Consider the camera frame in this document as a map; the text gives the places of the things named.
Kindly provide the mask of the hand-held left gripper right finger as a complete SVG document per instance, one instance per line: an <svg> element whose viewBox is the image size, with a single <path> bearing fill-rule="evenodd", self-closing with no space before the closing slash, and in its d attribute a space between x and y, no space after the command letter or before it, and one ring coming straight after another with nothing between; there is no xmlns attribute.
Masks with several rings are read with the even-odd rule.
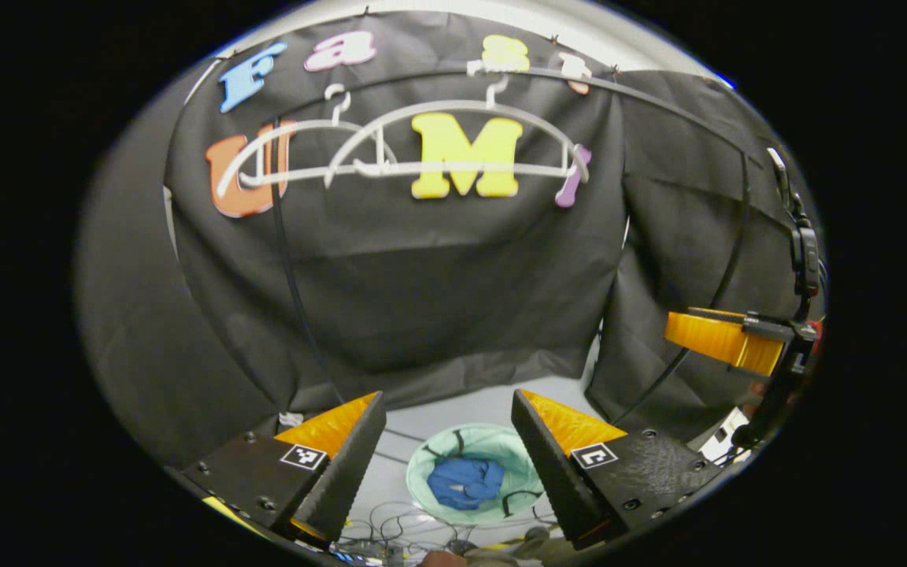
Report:
<svg viewBox="0 0 907 567"><path fill-rule="evenodd" d="M661 523L720 475L657 428L627 433L533 391L513 392L511 422L577 550Z"/></svg>

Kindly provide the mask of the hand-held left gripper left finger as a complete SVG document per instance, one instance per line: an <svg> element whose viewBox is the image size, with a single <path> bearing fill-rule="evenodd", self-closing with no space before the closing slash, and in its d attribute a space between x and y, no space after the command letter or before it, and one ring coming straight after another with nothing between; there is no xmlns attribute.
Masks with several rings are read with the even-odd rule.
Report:
<svg viewBox="0 0 907 567"><path fill-rule="evenodd" d="M371 391L275 431L254 412L204 412L170 440L166 465L216 513L259 538L328 546L341 538L387 424L387 396Z"/></svg>

